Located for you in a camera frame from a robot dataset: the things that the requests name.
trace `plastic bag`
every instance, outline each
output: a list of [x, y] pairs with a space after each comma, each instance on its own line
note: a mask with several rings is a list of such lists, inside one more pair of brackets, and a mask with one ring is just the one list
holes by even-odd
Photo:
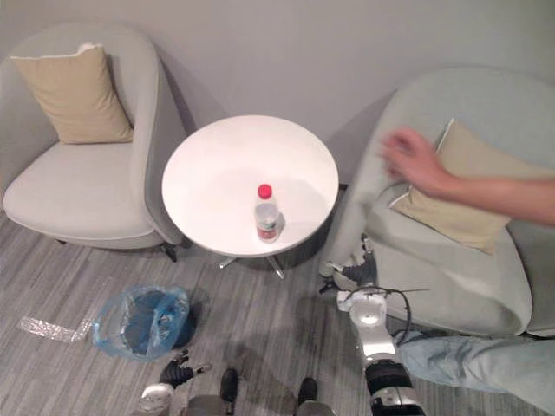
[[93, 322], [93, 343], [108, 355], [155, 360], [193, 335], [184, 289], [134, 286], [109, 299]]

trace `gray carpet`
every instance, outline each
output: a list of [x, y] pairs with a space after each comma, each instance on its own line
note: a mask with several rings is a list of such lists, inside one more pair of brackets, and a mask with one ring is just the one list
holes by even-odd
[[[220, 270], [223, 257], [195, 245], [179, 248], [177, 263], [156, 249], [61, 245], [1, 212], [0, 415], [130, 414], [171, 355], [151, 362], [113, 358], [95, 348], [90, 335], [63, 343], [24, 332], [18, 323], [29, 316], [76, 329], [110, 296], [140, 283], [182, 286], [199, 314], [190, 362], [211, 362], [213, 370], [180, 387], [176, 406], [217, 394], [221, 374], [234, 366], [241, 374], [238, 415], [292, 414], [307, 375], [318, 380], [321, 401], [339, 416], [369, 415], [349, 318], [336, 309], [332, 293], [317, 293], [325, 232], [324, 226], [277, 256], [287, 275], [280, 281], [264, 259]], [[508, 394], [415, 385], [430, 415], [547, 415]]]

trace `table base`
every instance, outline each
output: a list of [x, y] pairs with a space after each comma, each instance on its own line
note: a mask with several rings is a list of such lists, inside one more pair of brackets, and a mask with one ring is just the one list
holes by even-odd
[[[222, 263], [219, 264], [219, 267], [223, 269], [237, 259], [238, 257], [228, 257], [226, 260], [224, 260]], [[285, 279], [284, 271], [281, 269], [278, 263], [278, 260], [274, 256], [268, 256], [268, 257], [265, 257], [265, 259], [268, 260], [268, 263], [271, 264], [271, 267], [274, 268], [274, 271], [276, 272], [277, 276], [282, 280]]]

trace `red bottle cap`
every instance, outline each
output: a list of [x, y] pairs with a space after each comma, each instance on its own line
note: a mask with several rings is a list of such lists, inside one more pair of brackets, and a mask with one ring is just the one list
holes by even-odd
[[258, 196], [261, 199], [268, 199], [269, 197], [271, 197], [271, 186], [267, 185], [267, 184], [262, 184], [261, 186], [258, 187]]

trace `cable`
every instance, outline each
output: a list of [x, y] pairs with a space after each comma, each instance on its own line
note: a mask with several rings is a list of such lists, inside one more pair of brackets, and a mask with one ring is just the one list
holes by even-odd
[[374, 284], [365, 284], [359, 288], [356, 288], [355, 290], [353, 290], [352, 292], [350, 292], [347, 297], [343, 300], [344, 302], [346, 302], [347, 300], [350, 299], [351, 296], [353, 296], [355, 293], [357, 292], [362, 292], [364, 290], [368, 290], [368, 289], [376, 289], [375, 293], [370, 293], [370, 295], [377, 295], [379, 292], [378, 290], [380, 290], [385, 296], [385, 298], [388, 298], [388, 295], [392, 294], [392, 293], [398, 293], [399, 295], [402, 296], [403, 301], [405, 302], [405, 309], [407, 310], [407, 316], [406, 316], [406, 324], [405, 324], [405, 329], [403, 329], [403, 334], [401, 339], [397, 342], [397, 347], [401, 346], [401, 344], [403, 344], [403, 342], [405, 341], [405, 339], [407, 338], [408, 335], [408, 330], [410, 329], [410, 324], [412, 323], [413, 320], [413, 316], [412, 316], [412, 311], [410, 309], [410, 302], [408, 301], [407, 296], [405, 295], [404, 291], [402, 290], [398, 290], [398, 289], [386, 289], [383, 288], [381, 286], [375, 286]]

